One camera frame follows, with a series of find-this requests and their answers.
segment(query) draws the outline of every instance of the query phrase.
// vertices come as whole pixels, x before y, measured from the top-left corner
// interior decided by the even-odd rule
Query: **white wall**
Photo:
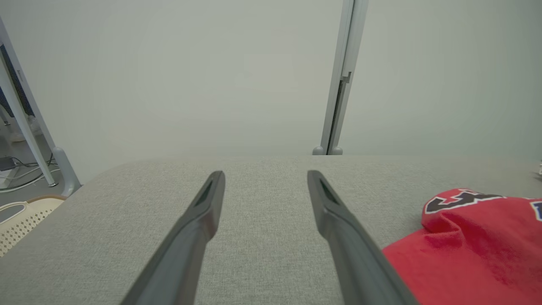
[[[132,160],[309,155],[342,0],[4,0],[0,16],[82,183]]]
[[[542,1],[371,0],[344,154],[542,158]]]

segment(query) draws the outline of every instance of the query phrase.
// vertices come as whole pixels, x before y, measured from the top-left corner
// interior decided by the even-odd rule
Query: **gray fabric surface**
[[[1,304],[118,304],[213,170],[226,191],[197,304],[341,304],[306,172],[320,170],[384,247],[421,228],[457,187],[542,197],[536,164],[462,158],[306,156],[126,164],[72,195],[0,258]]]

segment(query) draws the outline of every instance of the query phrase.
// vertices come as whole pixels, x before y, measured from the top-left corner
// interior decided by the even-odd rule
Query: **red shirt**
[[[542,304],[542,199],[441,193],[384,249],[420,304]]]

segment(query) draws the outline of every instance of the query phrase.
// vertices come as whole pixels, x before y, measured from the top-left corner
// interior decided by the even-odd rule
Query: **black lettering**
[[[453,198],[456,198],[456,201],[450,202],[450,203],[443,203],[446,200],[442,198],[435,198],[431,200],[427,206],[425,207],[426,213],[435,213],[442,209],[452,209],[464,205],[469,204],[475,204],[478,201],[485,201],[489,199],[494,198],[502,198],[502,196],[499,195],[487,195],[487,194],[473,194],[469,192],[463,192],[457,196],[454,196]]]
[[[542,202],[531,202],[531,206],[537,215],[537,220],[542,221]]]

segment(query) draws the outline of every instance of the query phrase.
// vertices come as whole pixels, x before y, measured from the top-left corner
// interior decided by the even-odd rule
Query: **white metal frame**
[[[37,145],[36,138],[34,138],[34,135],[32,134],[32,130],[30,129],[30,125],[27,121],[27,117],[24,115],[23,107],[17,99],[15,88],[13,87],[13,84],[11,82],[7,63],[4,61],[3,58],[2,63],[3,64],[0,68],[0,88],[2,88],[5,98],[8,100],[11,111],[13,112],[15,119],[17,120],[17,123],[21,128],[21,131],[23,132],[24,138],[27,140],[28,146],[30,147],[32,154],[36,158],[37,164],[40,166],[43,176],[45,176],[45,180],[47,180],[47,183],[49,183],[50,187],[56,186],[58,183],[56,183],[53,179],[47,162],[43,158],[41,150]]]
[[[367,5],[367,0],[343,1],[324,130],[320,146],[313,149],[313,155],[343,154],[343,150],[338,147],[339,136],[358,60]]]
[[[43,132],[45,140],[47,141],[47,144],[51,148],[51,152],[55,156],[55,161],[59,165],[60,171],[62,172],[62,176],[64,178],[64,190],[62,192],[62,196],[68,197],[81,187],[81,183],[79,182],[79,179],[75,175],[75,171],[73,170],[73,167],[70,164],[68,157],[66,156],[66,153],[64,152],[64,150],[62,150],[62,148],[57,147],[55,145],[53,138],[51,137],[51,134],[49,133],[49,130],[47,129],[47,126],[45,125],[45,121],[43,120],[40,109],[36,105],[36,100],[34,99],[34,95],[32,94],[30,87],[28,86],[28,82],[26,78],[24,77],[23,69],[21,67],[21,64],[19,63],[19,59],[17,58],[17,55],[15,54],[15,50],[13,49],[13,45],[11,44],[8,32],[6,31],[6,28],[4,26],[4,23],[1,17],[0,17],[0,42],[4,44],[5,46],[5,49],[11,61],[11,64],[13,65],[15,71],[17,72],[17,77],[19,79],[19,82],[21,83],[21,86],[23,87],[24,94],[26,95],[28,102],[30,103],[30,107],[32,107],[32,111],[34,113],[34,116],[38,120],[38,123],[40,124],[40,128]],[[7,67],[5,66],[5,63],[2,64],[2,66],[3,68],[0,68],[0,86],[3,88],[3,92],[6,95],[6,99],[8,100],[8,104],[10,105],[11,110],[13,111],[15,119],[17,120],[17,123],[21,127],[21,131],[23,132],[24,138],[27,140],[28,146],[30,146],[30,150],[32,151],[32,154],[34,154],[34,157],[36,158],[38,165],[43,171],[43,175],[45,176],[47,182],[49,183],[49,186],[50,187],[55,186],[57,185],[57,183],[54,181],[53,177],[51,176],[51,172],[49,171],[49,168],[47,167],[47,163],[43,159],[43,155],[41,154],[41,151],[36,143],[36,139],[34,138],[34,135],[32,134],[30,126],[28,125],[28,121],[22,109],[22,105],[18,102],[17,95],[10,81],[10,76],[9,76]]]

